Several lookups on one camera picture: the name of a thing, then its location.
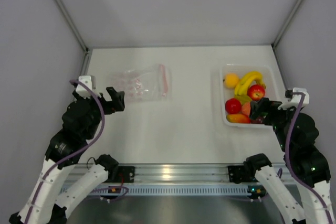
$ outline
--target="robotic arm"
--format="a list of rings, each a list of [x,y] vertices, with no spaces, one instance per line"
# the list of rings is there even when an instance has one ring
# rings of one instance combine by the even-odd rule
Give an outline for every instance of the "robotic arm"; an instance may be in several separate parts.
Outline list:
[[[23,209],[11,215],[11,224],[64,224],[74,208],[99,184],[114,178],[118,162],[109,155],[101,155],[96,164],[66,192],[59,192],[67,176],[78,163],[81,154],[91,146],[86,140],[93,139],[104,115],[123,111],[124,92],[106,88],[111,101],[101,93],[95,94],[92,76],[81,76],[73,81],[76,87],[72,102],[62,116],[62,129],[51,139],[45,154],[38,182]]]
[[[296,111],[296,108],[301,109],[299,107],[309,103],[309,95],[305,89],[294,88],[286,91],[286,97],[286,103],[270,101],[268,98],[252,103],[250,118],[255,120],[266,114],[263,124],[272,126],[285,152],[284,159],[298,186],[303,208],[283,185],[264,154],[247,158],[244,162],[245,172],[265,187],[285,224],[335,223],[330,200],[328,162],[314,146],[319,132],[310,116]]]

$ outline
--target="white plastic bin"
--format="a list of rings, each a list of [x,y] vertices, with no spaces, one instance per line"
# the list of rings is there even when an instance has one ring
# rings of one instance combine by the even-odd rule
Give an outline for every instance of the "white plastic bin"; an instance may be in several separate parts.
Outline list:
[[[237,64],[227,64],[220,68],[219,71],[219,79],[220,79],[220,103],[222,108],[222,118],[224,123],[234,127],[248,127],[248,128],[258,128],[258,129],[265,129],[269,128],[270,126],[265,126],[263,124],[251,124],[251,123],[230,123],[226,119],[226,115],[228,114],[225,111],[225,102],[231,98],[233,98],[234,90],[227,89],[223,85],[223,78],[227,73],[236,73],[238,74],[239,78],[241,79],[246,73],[250,71],[259,71],[263,75],[263,81],[266,85],[266,95],[265,97],[269,98],[270,100],[279,101],[280,97],[275,88],[275,78],[272,70],[267,66],[246,66],[246,65],[237,65]]]

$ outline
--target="white table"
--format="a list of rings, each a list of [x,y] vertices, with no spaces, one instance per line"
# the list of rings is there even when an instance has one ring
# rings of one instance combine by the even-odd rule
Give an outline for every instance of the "white table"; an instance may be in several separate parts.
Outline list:
[[[271,46],[94,49],[88,74],[96,76],[97,91],[109,99],[105,88],[110,73],[155,63],[170,70],[171,97],[127,104],[124,112],[106,116],[101,139],[81,162],[103,153],[124,164],[242,163],[258,153],[283,162],[271,128],[231,127],[220,111],[218,75],[223,64],[268,66],[279,94],[285,93]]]

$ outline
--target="white wall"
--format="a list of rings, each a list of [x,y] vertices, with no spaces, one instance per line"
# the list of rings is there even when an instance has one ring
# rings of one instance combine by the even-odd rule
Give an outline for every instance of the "white wall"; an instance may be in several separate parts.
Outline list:
[[[63,0],[89,46],[270,44],[295,0]]]
[[[289,87],[307,88],[310,114],[320,131],[317,147],[327,157],[336,194],[336,1],[306,0],[276,53]]]
[[[0,0],[0,223],[23,207],[83,52],[53,0]]]

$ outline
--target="red apple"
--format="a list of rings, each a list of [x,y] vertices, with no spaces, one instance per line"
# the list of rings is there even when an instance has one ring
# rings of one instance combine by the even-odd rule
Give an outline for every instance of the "red apple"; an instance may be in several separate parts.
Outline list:
[[[247,90],[247,95],[251,97],[253,101],[259,101],[265,96],[265,89],[263,86],[255,84]]]

